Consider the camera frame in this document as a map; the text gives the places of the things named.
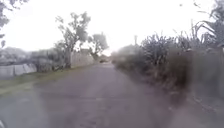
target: dirt road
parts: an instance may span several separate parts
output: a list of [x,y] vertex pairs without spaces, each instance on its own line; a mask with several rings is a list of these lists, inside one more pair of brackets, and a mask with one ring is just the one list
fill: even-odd
[[111,64],[95,65],[0,98],[8,128],[205,128],[197,110],[172,108]]

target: overcast sky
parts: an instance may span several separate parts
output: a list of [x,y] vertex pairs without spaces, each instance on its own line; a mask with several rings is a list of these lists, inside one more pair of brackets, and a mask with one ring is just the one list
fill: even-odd
[[[209,12],[213,0],[196,0]],[[196,13],[193,0],[30,0],[21,10],[8,14],[11,21],[4,27],[7,46],[27,51],[53,47],[62,38],[56,16],[69,19],[71,12],[87,11],[91,16],[89,34],[104,32],[111,50],[140,42],[155,31],[163,35],[190,29],[191,19],[208,15]]]

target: bush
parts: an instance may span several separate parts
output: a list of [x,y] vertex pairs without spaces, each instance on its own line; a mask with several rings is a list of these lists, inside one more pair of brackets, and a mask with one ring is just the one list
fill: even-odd
[[33,52],[31,62],[35,64],[38,72],[55,71],[65,68],[64,54],[56,50],[42,50]]

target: grass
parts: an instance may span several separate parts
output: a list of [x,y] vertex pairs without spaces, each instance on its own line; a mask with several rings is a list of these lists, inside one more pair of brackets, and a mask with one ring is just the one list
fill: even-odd
[[21,76],[16,76],[10,79],[0,81],[0,96],[3,96],[8,93],[12,93],[18,90],[26,90],[32,88],[35,83],[53,81],[59,79],[72,71],[80,70],[85,68],[77,67],[73,69],[59,70],[56,72],[48,73],[30,73]]

